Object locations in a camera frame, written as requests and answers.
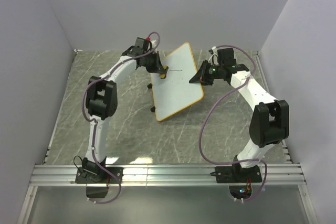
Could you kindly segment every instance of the gray wall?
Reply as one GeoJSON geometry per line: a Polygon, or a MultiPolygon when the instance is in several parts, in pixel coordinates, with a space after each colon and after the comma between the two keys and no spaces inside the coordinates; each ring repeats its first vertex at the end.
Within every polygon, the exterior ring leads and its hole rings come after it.
{"type": "Polygon", "coordinates": [[[0,223],[15,223],[73,58],[46,0],[0,0],[0,223]]]}
{"type": "Polygon", "coordinates": [[[156,30],[162,49],[261,49],[287,0],[49,0],[73,48],[126,49],[156,30]]]}
{"type": "Polygon", "coordinates": [[[321,223],[336,223],[336,0],[289,0],[261,50],[271,91],[290,105],[290,154],[321,223]]]}

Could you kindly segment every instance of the yellow border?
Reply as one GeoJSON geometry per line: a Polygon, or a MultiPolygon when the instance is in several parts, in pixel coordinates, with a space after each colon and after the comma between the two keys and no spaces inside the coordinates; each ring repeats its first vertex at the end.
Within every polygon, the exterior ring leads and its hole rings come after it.
{"type": "MultiPolygon", "coordinates": [[[[193,54],[193,51],[192,51],[192,49],[191,49],[191,46],[190,46],[189,42],[183,43],[183,44],[180,45],[178,48],[176,48],[174,51],[172,51],[169,55],[167,55],[165,58],[169,57],[172,53],[174,53],[174,52],[176,52],[177,50],[179,50],[179,49],[180,49],[181,47],[183,47],[185,44],[188,44],[188,45],[189,45],[190,53],[191,53],[191,56],[193,57],[193,61],[194,61],[195,70],[196,70],[196,72],[197,72],[197,66],[196,66],[196,62],[195,62],[195,58],[194,58],[194,54],[193,54]]],[[[155,96],[154,96],[153,79],[152,79],[152,75],[150,75],[150,76],[151,76],[151,83],[152,83],[152,93],[153,93],[154,106],[156,106],[156,105],[155,105],[155,96]]],[[[197,101],[195,101],[195,102],[193,102],[193,103],[191,103],[191,104],[188,104],[187,106],[181,108],[180,110],[175,111],[174,113],[172,113],[172,114],[166,116],[165,118],[163,118],[163,119],[161,119],[161,120],[158,120],[158,117],[157,117],[157,114],[156,114],[156,111],[155,111],[155,118],[156,118],[156,120],[157,120],[158,122],[162,122],[163,120],[165,120],[165,119],[171,117],[172,115],[175,115],[176,113],[178,113],[178,112],[180,112],[180,111],[182,111],[182,110],[188,108],[189,106],[191,106],[191,105],[195,104],[196,102],[199,102],[201,99],[203,99],[203,97],[204,97],[204,91],[203,91],[203,87],[202,87],[201,84],[200,84],[200,86],[201,86],[201,91],[202,91],[202,97],[201,97],[201,98],[199,98],[197,101]]]]}

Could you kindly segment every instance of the marble table top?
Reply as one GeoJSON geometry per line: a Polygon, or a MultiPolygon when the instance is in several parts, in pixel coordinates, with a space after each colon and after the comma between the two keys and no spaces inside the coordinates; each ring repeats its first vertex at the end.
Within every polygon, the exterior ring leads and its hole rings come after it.
{"type": "MultiPolygon", "coordinates": [[[[170,51],[161,51],[164,57],[170,51]]],[[[121,51],[80,51],[75,57],[65,98],[57,121],[49,165],[69,165],[75,155],[85,156],[90,125],[81,114],[83,91],[91,76],[99,76],[115,64],[121,51]]],[[[199,67],[207,50],[193,50],[199,67]]],[[[235,51],[238,63],[252,68],[245,55],[235,51]]],[[[259,69],[256,80],[262,85],[259,69]]],[[[152,91],[147,89],[150,75],[145,68],[118,85],[118,109],[112,117],[108,140],[108,163],[175,164],[205,163],[198,151],[198,134],[212,105],[232,87],[222,80],[204,87],[202,101],[163,122],[155,119],[152,91]]],[[[224,99],[215,109],[203,133],[205,155],[218,162],[232,161],[249,140],[252,110],[238,92],[224,99]]],[[[286,161],[281,145],[265,156],[267,162],[286,161]]]]}

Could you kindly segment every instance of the white board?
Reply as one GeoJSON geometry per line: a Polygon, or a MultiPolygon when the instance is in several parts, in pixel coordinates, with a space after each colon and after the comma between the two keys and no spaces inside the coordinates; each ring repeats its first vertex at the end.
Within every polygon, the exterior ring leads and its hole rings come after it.
{"type": "Polygon", "coordinates": [[[167,77],[151,73],[156,120],[163,121],[179,111],[200,101],[203,96],[201,84],[190,84],[197,66],[189,43],[184,43],[161,59],[169,67],[167,77]]]}

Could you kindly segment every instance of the white wall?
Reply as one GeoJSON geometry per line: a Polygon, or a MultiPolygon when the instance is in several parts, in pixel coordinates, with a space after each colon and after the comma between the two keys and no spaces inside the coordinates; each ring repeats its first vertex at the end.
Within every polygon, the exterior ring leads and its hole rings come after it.
{"type": "Polygon", "coordinates": [[[126,49],[156,30],[162,49],[261,49],[287,0],[49,0],[73,48],[126,49]]]}
{"type": "Polygon", "coordinates": [[[270,89],[290,105],[290,154],[321,223],[336,223],[336,0],[289,0],[261,50],[270,89]]]}
{"type": "Polygon", "coordinates": [[[0,223],[16,223],[73,58],[46,0],[0,0],[0,223]]]}

